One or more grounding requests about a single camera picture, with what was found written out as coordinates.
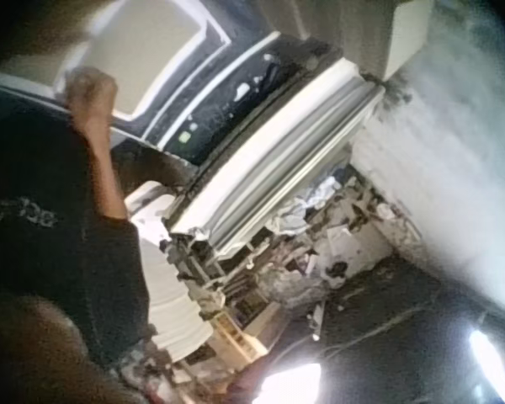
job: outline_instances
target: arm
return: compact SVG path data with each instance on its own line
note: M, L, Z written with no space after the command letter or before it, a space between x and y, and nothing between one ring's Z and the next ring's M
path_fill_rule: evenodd
M118 88L112 77L83 68L68 79L67 103L75 130L89 148L97 211L112 219L127 219L124 195L110 158L110 123Z

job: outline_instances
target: person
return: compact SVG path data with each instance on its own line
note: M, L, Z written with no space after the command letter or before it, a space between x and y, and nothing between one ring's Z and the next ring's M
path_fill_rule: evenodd
M110 155L117 91L72 72L70 118L0 92L0 402L136 402L102 371L150 332Z

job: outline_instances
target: wire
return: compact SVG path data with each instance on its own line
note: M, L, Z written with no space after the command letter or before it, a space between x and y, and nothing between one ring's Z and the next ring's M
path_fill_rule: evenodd
M367 333L365 333L365 334L363 334L363 335L361 335L361 336L359 336L359 337L357 337L357 338L355 338L355 339L353 339L353 340L351 340L351 341L349 341L347 343L340 343L340 344L336 344L336 345L332 345L330 347L324 348L320 354L324 354L327 351L335 349L334 352L330 353L325 358L325 360L329 360L332 357L340 354L345 349L351 348L354 345L357 345L358 343L363 342L365 339L374 337L374 336L376 336L378 334L381 334L383 332L387 332L387 331L391 330L393 327L399 325L400 323L405 322L406 320L412 318L417 313L420 313L421 311L427 310L431 306L431 304L433 304L434 301L435 301L435 296L426 305L414 306L414 307L412 307L412 308L410 308L410 309L408 309L406 311L403 311L402 313L394 316L393 318L391 318L387 322L384 322L383 324L381 324L377 328L375 328L375 329L373 329L373 330L371 330L371 331L369 331L369 332L367 332Z

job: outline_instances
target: white panel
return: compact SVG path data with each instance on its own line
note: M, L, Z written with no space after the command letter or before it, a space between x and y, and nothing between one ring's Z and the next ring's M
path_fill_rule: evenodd
M92 43L81 64L114 77L120 85L117 111L137 116L204 38L205 23L201 26L174 2L130 0Z
M199 305L176 277L178 270L156 246L141 239L141 258L150 294L149 321L158 331L153 342L177 362L205 343L213 328L199 316Z

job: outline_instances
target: hand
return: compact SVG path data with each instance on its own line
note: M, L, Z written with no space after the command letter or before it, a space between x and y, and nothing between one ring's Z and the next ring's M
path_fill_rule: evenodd
M116 81L93 67L71 72L66 83L67 106L75 130L94 153L110 151L110 125L118 92Z

